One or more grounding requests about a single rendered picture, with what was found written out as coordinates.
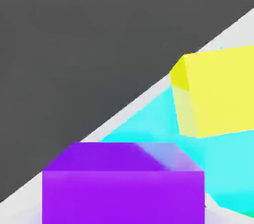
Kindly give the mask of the small purple cube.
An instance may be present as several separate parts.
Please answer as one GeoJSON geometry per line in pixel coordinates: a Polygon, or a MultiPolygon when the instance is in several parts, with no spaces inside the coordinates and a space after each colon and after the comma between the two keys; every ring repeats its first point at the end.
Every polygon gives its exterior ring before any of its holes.
{"type": "Polygon", "coordinates": [[[205,224],[204,171],[174,143],[73,143],[42,172],[42,224],[205,224]]]}

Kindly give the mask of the small yellow cube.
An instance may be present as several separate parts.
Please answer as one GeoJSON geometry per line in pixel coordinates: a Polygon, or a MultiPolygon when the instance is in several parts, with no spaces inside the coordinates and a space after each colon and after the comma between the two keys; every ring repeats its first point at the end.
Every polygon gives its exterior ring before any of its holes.
{"type": "Polygon", "coordinates": [[[185,54],[170,78],[181,135],[254,130],[254,45],[185,54]]]}

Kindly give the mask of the large cyan box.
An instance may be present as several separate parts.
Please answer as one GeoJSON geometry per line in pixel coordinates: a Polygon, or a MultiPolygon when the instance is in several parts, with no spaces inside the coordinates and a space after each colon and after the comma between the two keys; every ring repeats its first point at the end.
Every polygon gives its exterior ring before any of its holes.
{"type": "Polygon", "coordinates": [[[172,88],[103,138],[104,142],[172,142],[205,172],[205,192],[225,211],[254,224],[254,131],[196,138],[179,133],[172,88]]]}

